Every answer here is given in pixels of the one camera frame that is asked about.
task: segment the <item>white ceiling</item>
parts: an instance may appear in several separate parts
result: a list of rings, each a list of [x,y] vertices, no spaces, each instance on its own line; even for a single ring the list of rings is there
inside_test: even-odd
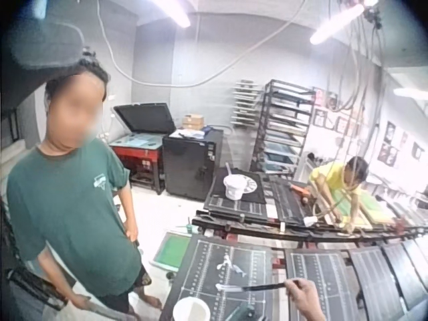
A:
[[[150,0],[111,0],[136,13],[138,24],[148,23],[166,16]],[[188,13],[240,13],[263,15],[288,21],[302,0],[177,0]],[[328,19],[329,0],[306,0],[295,23],[317,29]],[[428,43],[422,27],[401,4],[400,0],[380,0],[379,9],[385,35],[385,64],[389,73],[402,86],[428,90]],[[332,14],[338,12],[337,1],[332,0]],[[370,35],[372,25],[366,23]],[[345,32],[335,38],[348,43]]]

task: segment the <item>hand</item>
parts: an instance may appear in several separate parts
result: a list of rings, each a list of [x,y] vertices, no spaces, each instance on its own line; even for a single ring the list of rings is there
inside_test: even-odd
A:
[[[89,296],[82,296],[80,294],[74,294],[70,298],[72,304],[81,310],[89,310],[89,300],[91,300]]]
[[[126,237],[129,238],[129,240],[134,243],[138,237],[138,227],[136,226],[136,222],[126,220],[124,225],[125,225]]]
[[[355,228],[355,224],[350,222],[343,227],[343,230],[345,230],[347,234],[352,234],[352,232],[354,231],[354,228]]]
[[[315,283],[305,279],[292,279],[284,282],[289,296],[297,309],[308,321],[325,321]]]
[[[338,209],[333,209],[333,215],[336,218],[336,223],[340,223],[343,220],[342,213]]]

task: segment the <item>wall-mounted rack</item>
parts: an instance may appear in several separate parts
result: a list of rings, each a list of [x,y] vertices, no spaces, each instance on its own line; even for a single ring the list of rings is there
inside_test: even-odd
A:
[[[240,80],[233,87],[235,107],[231,115],[234,127],[255,128],[259,112],[256,109],[257,99],[261,96],[258,85],[252,80]]]

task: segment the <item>green t-shirt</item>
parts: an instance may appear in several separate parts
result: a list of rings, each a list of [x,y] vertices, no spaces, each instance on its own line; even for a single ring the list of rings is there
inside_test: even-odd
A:
[[[64,156],[38,148],[18,162],[7,184],[11,223],[21,257],[33,260],[46,242],[95,296],[132,287],[141,267],[114,206],[112,188],[129,171],[95,139]]]

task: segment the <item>dark shorts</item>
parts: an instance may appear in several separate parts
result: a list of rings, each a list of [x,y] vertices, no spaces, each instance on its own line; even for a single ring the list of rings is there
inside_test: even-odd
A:
[[[106,307],[123,312],[129,312],[129,300],[128,294],[131,293],[135,288],[141,288],[142,286],[149,286],[152,283],[152,279],[148,276],[146,269],[141,265],[140,273],[138,274],[135,282],[127,291],[122,294],[118,294],[117,296],[102,296],[97,297],[101,303],[103,303]]]

